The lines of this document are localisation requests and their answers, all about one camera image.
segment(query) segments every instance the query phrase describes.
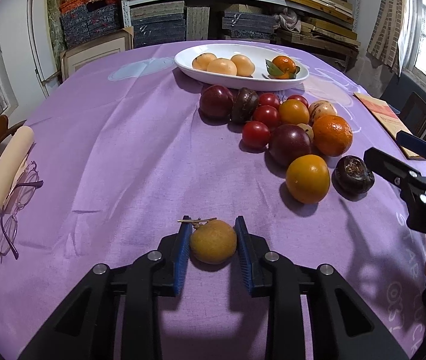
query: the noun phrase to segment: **paper roll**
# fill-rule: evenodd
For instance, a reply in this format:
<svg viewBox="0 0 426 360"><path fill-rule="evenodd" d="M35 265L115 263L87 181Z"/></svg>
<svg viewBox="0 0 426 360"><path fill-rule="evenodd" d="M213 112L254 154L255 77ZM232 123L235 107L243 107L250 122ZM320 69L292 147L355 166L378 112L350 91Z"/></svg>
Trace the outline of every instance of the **paper roll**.
<svg viewBox="0 0 426 360"><path fill-rule="evenodd" d="M0 157L0 214L8 193L12 188L13 180L18 169L22 166L25 157L34 141L33 130L28 126L18 128L13 138Z"/></svg>

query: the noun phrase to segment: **checkered curtain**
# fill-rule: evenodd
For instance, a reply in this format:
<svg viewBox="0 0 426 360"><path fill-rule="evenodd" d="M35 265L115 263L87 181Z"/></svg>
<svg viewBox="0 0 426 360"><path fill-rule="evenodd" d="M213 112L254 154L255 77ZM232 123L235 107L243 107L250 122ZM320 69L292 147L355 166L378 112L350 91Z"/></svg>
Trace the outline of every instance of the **checkered curtain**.
<svg viewBox="0 0 426 360"><path fill-rule="evenodd" d="M368 53L399 74L398 38L404 0L382 0Z"/></svg>

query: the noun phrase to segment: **eyeglass frame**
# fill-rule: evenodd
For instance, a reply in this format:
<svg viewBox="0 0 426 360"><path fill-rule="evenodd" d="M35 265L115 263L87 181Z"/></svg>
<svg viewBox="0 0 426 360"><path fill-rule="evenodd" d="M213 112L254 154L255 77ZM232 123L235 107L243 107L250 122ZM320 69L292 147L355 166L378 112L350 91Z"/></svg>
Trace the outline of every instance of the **eyeglass frame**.
<svg viewBox="0 0 426 360"><path fill-rule="evenodd" d="M18 180L21 180L21 178L26 174L29 174L30 172L36 172L36 174L38 174L38 172L36 171L36 162L35 161L31 161L29 163L29 165L24 169L24 171L22 172L22 174L20 175L20 177L18 178ZM15 259L17 260L19 257L18 251L16 250L15 246L13 245L13 242L10 240L10 237L8 236L8 234L6 233L5 230L5 226L3 225L3 216L6 213L6 208L10 202L11 197L13 196L13 193L15 192L16 188L19 187L33 187L34 191L31 194L31 197L29 198L29 200L25 203L22 204L22 206L20 207L18 205L18 203L15 203L15 208L14 210L11 212L10 217L14 217L16 218L16 214L22 210L31 200L31 198L33 197L35 191L39 188L41 188L43 186L43 180L39 180L39 181L34 181L32 183L17 183L10 191L10 193L8 193L5 202L3 203L3 207L1 208L1 216L0 216L0 227L1 227L1 232L3 233L3 236L5 237L5 240L8 244L8 246L10 247L13 256L15 257ZM6 256L6 254L8 253L8 251L6 253L2 253L0 251L0 258Z"/></svg>

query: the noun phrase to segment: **eyeglasses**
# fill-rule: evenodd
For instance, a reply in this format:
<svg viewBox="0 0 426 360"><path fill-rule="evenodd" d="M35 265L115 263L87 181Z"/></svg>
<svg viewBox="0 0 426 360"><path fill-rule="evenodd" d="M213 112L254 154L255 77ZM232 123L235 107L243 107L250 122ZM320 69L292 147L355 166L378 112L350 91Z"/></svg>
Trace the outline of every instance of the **eyeglasses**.
<svg viewBox="0 0 426 360"><path fill-rule="evenodd" d="M0 258L4 257L11 250L15 259L18 259L18 251L13 243L15 242L16 232L18 230L18 220L16 215L30 202L34 192L41 188L43 181L40 180L36 171L36 162L30 164L22 172L14 188L8 193L8 196L1 209L0 217ZM5 213L11 208L11 214L5 221Z"/></svg>

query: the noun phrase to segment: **table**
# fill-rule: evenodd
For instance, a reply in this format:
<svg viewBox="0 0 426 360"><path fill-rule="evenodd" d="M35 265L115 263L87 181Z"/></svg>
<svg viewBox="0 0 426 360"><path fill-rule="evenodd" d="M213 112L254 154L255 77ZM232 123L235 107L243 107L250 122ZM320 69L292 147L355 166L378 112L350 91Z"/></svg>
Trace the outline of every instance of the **table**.
<svg viewBox="0 0 426 360"><path fill-rule="evenodd" d="M132 263L178 231L177 219L245 217L270 248L310 267L332 264L411 355L425 332L421 291L425 237L406 227L398 191L377 177L352 202L331 187L303 206L284 188L284 171L267 155L240 150L241 134L198 114L203 85L174 55L183 42L145 47L92 62L75 73L27 121L30 159L44 186L18 214L15 245L0 263L0 352L18 357L49 314L96 263ZM353 92L365 92L310 54L264 45L307 65L296 90L309 102L336 104L354 140L348 154L378 147L404 160ZM332 170L338 158L327 160ZM426 162L409 161L426 176ZM243 288L237 257L220 267L189 262L178 298L159 301L168 359L262 359L267 300ZM307 329L307 350L311 335Z"/></svg>

